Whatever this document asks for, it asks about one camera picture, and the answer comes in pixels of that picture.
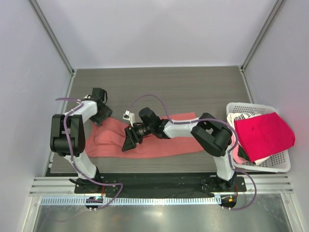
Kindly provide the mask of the light pink garment in basket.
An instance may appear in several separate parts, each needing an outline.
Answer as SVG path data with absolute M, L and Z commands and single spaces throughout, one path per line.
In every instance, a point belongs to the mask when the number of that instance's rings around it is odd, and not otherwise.
M 239 143 L 232 150 L 232 157 L 237 164 L 244 164 L 249 161 L 249 157 Z

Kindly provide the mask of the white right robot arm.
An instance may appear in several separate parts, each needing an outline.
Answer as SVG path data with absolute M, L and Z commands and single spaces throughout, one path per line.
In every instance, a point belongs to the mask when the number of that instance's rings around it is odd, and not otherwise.
M 237 174 L 227 151 L 232 143 L 233 131 L 225 122 L 209 113 L 190 120 L 161 119 L 148 107 L 140 110 L 139 117 L 141 123 L 135 121 L 134 113 L 126 111 L 123 114 L 123 119 L 129 121 L 125 128 L 123 152 L 136 148 L 150 134 L 161 140 L 194 138 L 215 161 L 218 187 L 223 191 L 234 187 Z

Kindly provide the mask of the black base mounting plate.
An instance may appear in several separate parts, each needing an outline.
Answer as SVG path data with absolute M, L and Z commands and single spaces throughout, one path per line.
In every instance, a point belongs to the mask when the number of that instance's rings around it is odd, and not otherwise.
M 219 184 L 215 173 L 114 173 L 104 174 L 102 182 L 112 184 L 101 187 L 92 182 L 80 179 L 69 179 L 75 184 L 74 192 L 77 194 L 102 194 L 113 198 L 122 183 L 123 188 L 119 198 L 142 199 L 180 199 L 212 197 L 213 193 L 234 193 L 247 190 L 244 178 L 237 176 L 235 184 L 228 188 Z

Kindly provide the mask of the magenta t-shirt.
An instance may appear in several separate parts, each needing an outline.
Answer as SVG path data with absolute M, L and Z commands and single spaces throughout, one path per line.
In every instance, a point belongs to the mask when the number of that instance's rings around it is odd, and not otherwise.
M 255 159 L 261 159 L 285 151 L 295 144 L 295 134 L 288 124 L 275 112 L 251 119 L 245 130 L 249 139 L 249 151 Z

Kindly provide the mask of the white perforated plastic basket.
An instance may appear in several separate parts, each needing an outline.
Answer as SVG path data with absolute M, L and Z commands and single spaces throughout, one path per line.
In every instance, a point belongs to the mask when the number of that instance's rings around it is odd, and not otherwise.
M 275 108 L 231 102 L 226 115 L 239 137 L 231 155 L 234 167 L 272 173 L 290 170 L 288 149 L 294 146 L 295 135 Z

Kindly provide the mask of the cream printed t-shirt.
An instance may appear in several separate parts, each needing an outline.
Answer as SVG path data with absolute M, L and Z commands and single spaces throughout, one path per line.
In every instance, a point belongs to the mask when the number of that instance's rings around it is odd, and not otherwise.
M 266 161 L 270 156 L 253 160 L 255 159 L 255 155 L 251 151 L 249 151 L 250 141 L 249 139 L 252 138 L 251 135 L 248 134 L 248 132 L 245 130 L 246 125 L 250 125 L 251 119 L 254 117 L 261 116 L 261 113 L 258 112 L 252 112 L 252 113 L 228 113 L 227 114 L 227 122 L 228 124 L 235 129 L 237 135 L 238 135 L 238 142 L 241 147 L 244 149 L 245 153 L 249 157 L 249 163 L 251 163 L 254 166 L 258 166 L 262 164 L 264 161 Z

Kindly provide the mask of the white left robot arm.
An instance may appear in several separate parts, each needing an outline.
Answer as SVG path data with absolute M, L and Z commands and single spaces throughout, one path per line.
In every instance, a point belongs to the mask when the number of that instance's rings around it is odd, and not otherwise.
M 51 151 L 66 159 L 75 169 L 80 179 L 87 180 L 86 187 L 93 193 L 102 189 L 98 168 L 90 161 L 85 151 L 84 123 L 92 121 L 100 126 L 112 115 L 106 105 L 107 91 L 93 88 L 84 98 L 57 98 L 57 101 L 75 102 L 77 106 L 63 114 L 52 116 L 50 148 Z

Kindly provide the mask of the salmon pink t-shirt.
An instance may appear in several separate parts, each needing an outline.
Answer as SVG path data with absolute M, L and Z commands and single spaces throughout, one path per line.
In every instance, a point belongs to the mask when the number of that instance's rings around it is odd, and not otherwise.
M 93 124 L 85 145 L 87 155 L 90 158 L 151 159 L 203 151 L 192 137 L 158 139 L 148 135 L 136 148 L 123 152 L 126 127 L 126 123 L 112 117 L 104 120 L 101 126 Z

